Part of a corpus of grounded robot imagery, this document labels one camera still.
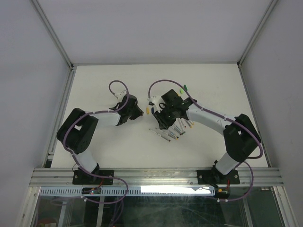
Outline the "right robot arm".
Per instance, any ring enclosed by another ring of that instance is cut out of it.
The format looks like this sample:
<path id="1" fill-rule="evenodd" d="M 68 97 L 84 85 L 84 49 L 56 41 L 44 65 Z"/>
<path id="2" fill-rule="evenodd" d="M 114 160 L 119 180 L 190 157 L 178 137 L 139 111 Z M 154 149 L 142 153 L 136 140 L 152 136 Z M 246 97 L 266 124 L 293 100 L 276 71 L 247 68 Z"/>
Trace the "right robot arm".
<path id="1" fill-rule="evenodd" d="M 248 159 L 260 145 L 261 139 L 245 114 L 236 117 L 219 114 L 203 108 L 190 97 L 182 99 L 173 89 L 162 96 L 149 97 L 148 102 L 155 107 L 153 116 L 161 130 L 168 130 L 176 120 L 184 119 L 200 123 L 223 136 L 226 152 L 212 171 L 212 179 L 217 183 L 227 180 L 229 172 Z"/>

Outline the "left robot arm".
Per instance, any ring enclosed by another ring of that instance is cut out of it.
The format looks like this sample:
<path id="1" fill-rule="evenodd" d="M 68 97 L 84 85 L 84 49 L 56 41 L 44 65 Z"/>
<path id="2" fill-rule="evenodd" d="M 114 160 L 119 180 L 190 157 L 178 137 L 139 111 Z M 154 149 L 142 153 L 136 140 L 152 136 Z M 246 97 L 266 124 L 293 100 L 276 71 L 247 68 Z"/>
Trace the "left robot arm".
<path id="1" fill-rule="evenodd" d="M 120 126 L 127 120 L 143 116 L 137 97 L 124 95 L 108 111 L 87 114 L 80 108 L 74 108 L 59 128 L 56 138 L 75 159 L 83 172 L 83 179 L 92 184 L 99 179 L 99 165 L 88 150 L 94 132 L 98 127 Z"/>

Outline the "purple cap marker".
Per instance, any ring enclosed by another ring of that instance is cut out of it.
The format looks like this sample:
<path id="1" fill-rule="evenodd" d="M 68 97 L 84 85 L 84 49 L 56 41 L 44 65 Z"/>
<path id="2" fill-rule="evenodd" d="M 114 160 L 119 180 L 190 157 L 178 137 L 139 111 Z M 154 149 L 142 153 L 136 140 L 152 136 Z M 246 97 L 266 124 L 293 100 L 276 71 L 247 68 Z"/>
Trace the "purple cap marker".
<path id="1" fill-rule="evenodd" d="M 165 137 L 164 135 L 160 134 L 159 132 L 157 132 L 157 131 L 155 131 L 153 129 L 149 129 L 149 131 L 151 131 L 152 133 L 156 134 L 157 136 L 165 139 L 166 141 L 171 142 L 171 140 L 169 138 Z"/>

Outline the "yellow pen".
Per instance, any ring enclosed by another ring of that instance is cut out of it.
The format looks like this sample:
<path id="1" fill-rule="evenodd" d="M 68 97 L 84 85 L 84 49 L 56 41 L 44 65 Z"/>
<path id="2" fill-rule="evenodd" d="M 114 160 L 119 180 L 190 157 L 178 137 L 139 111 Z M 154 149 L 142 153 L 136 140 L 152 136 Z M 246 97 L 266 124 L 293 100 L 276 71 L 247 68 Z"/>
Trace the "yellow pen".
<path id="1" fill-rule="evenodd" d="M 190 120 L 187 120 L 187 124 L 189 125 L 190 128 L 193 128 L 193 123 Z"/>

